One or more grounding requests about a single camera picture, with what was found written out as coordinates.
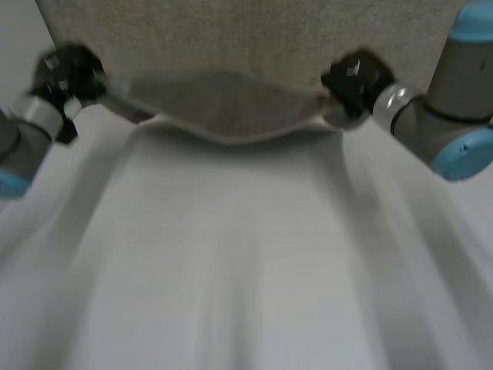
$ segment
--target light blue joint cap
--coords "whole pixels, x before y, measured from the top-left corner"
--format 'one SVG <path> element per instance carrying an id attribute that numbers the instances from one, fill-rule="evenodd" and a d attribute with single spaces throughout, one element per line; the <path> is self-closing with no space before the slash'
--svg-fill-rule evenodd
<path id="1" fill-rule="evenodd" d="M 437 175 L 448 181 L 466 180 L 493 161 L 493 128 L 467 133 L 443 148 L 430 164 Z"/>
<path id="2" fill-rule="evenodd" d="M 20 198 L 28 191 L 31 183 L 13 173 L 0 170 L 0 198 Z"/>
<path id="3" fill-rule="evenodd" d="M 493 1 L 481 0 L 464 5 L 448 37 L 459 42 L 493 42 Z"/>

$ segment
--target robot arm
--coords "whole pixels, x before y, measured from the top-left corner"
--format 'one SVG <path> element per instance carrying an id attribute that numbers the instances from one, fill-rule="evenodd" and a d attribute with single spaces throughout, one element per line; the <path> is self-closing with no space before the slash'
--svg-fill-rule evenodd
<path id="1" fill-rule="evenodd" d="M 465 180 L 493 161 L 493 2 L 472 2 L 459 13 L 428 93 L 394 78 L 372 52 L 358 50 L 322 75 L 330 92 L 330 124 L 342 130 L 372 114 L 403 146 L 446 180 Z M 82 45 L 40 58 L 32 88 L 0 115 L 0 197 L 21 197 L 54 142 L 77 132 L 65 104 L 102 103 L 134 123 L 161 112 L 156 103 L 109 88 L 99 59 Z"/>
<path id="2" fill-rule="evenodd" d="M 350 116 L 375 122 L 437 175 L 466 180 L 493 160 L 493 2 L 459 12 L 428 93 L 395 80 L 374 54 L 359 50 L 332 64 L 322 83 Z"/>

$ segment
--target beige fabric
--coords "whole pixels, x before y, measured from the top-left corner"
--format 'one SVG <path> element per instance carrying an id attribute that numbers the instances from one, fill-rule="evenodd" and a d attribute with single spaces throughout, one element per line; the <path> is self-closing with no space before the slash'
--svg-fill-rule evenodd
<path id="1" fill-rule="evenodd" d="M 232 69 L 319 90 L 362 45 L 426 89 L 468 0 L 37 0 L 55 42 L 80 40 L 109 72 Z"/>
<path id="2" fill-rule="evenodd" d="M 226 145 L 298 130 L 334 131 L 322 116 L 339 106 L 328 95 L 297 92 L 235 72 L 115 76 L 108 85 L 111 96 L 162 113 L 180 129 Z"/>

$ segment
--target cloth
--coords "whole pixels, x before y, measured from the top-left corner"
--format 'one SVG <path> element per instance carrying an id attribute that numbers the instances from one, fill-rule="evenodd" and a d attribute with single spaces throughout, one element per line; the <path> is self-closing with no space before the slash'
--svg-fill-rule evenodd
<path id="1" fill-rule="evenodd" d="M 115 76 L 108 86 L 110 109 L 120 99 L 170 116 L 174 126 L 226 145 L 255 143 L 297 130 L 336 130 L 322 118 L 338 106 L 328 95 L 293 91 L 236 72 Z"/>

